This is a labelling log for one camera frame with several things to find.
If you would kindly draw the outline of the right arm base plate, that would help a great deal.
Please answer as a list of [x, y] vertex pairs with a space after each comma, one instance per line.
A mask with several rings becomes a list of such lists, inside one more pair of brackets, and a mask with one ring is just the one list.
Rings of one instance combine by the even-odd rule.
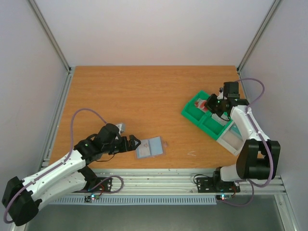
[[239, 193], [241, 191], [239, 186], [234, 182], [218, 181], [214, 182], [212, 177], [200, 177], [193, 179], [198, 193]]

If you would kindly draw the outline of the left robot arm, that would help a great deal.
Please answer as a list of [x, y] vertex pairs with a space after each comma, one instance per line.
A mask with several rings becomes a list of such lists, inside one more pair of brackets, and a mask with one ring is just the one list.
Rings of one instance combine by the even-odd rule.
[[120, 125], [108, 123], [45, 169], [22, 180], [18, 177], [10, 179], [2, 198], [4, 222], [22, 226], [58, 198], [74, 192], [93, 193], [100, 188], [102, 181], [89, 164], [103, 154], [135, 151], [141, 144], [134, 135], [121, 136], [121, 132]]

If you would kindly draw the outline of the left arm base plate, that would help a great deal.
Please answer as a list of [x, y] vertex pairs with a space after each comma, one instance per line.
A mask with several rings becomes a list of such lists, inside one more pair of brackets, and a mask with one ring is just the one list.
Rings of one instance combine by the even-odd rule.
[[98, 177], [93, 180], [87, 181], [85, 187], [82, 190], [76, 191], [76, 193], [98, 193], [101, 191], [110, 193], [112, 189], [111, 177]]

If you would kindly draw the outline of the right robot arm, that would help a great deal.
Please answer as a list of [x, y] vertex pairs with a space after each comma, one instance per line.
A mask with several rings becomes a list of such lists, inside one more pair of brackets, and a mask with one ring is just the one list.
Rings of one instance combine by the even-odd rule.
[[218, 116], [227, 113], [244, 141], [234, 165], [218, 167], [213, 173], [213, 187], [221, 192], [236, 182], [248, 181], [264, 188], [275, 177], [281, 146], [272, 141], [253, 116], [251, 104], [239, 94], [239, 82], [225, 82], [220, 95], [212, 94], [205, 107]]

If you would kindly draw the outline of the white pink patterned card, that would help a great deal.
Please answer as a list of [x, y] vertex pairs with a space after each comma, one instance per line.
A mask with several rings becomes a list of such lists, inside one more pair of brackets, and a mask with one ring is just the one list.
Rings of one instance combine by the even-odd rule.
[[138, 158], [147, 158], [151, 156], [151, 149], [148, 140], [141, 140], [141, 144], [136, 149]]

